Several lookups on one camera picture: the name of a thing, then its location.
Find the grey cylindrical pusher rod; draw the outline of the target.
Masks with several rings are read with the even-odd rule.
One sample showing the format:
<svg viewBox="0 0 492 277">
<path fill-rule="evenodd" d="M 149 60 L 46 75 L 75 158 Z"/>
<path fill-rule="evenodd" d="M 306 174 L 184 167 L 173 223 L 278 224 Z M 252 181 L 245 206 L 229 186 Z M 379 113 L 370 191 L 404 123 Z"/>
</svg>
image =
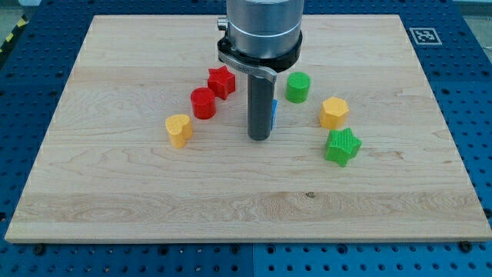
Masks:
<svg viewBox="0 0 492 277">
<path fill-rule="evenodd" d="M 267 139 L 271 132 L 274 83 L 248 75 L 248 136 L 255 141 Z"/>
</svg>

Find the black tool clamp flange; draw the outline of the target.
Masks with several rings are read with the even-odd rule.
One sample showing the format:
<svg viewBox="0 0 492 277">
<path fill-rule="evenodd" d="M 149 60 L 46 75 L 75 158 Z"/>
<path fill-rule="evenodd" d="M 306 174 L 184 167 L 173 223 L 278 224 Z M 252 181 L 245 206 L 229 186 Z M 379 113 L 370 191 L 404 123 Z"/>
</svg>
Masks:
<svg viewBox="0 0 492 277">
<path fill-rule="evenodd" d="M 299 59 L 302 41 L 303 34 L 300 33 L 294 47 L 284 55 L 275 58 L 254 58 L 234 49 L 231 42 L 223 37 L 217 42 L 218 59 L 239 72 L 275 83 L 278 73 L 286 71 Z"/>
</svg>

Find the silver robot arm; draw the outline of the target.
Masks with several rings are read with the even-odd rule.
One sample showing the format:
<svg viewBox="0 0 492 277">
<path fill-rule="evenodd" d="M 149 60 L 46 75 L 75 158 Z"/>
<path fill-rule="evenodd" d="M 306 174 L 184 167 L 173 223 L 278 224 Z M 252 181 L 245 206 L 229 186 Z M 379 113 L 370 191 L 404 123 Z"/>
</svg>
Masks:
<svg viewBox="0 0 492 277">
<path fill-rule="evenodd" d="M 300 56 L 303 11 L 304 0 L 230 0 L 217 21 L 219 61 L 248 77 L 247 128 L 255 141 L 270 136 L 278 73 Z"/>
</svg>

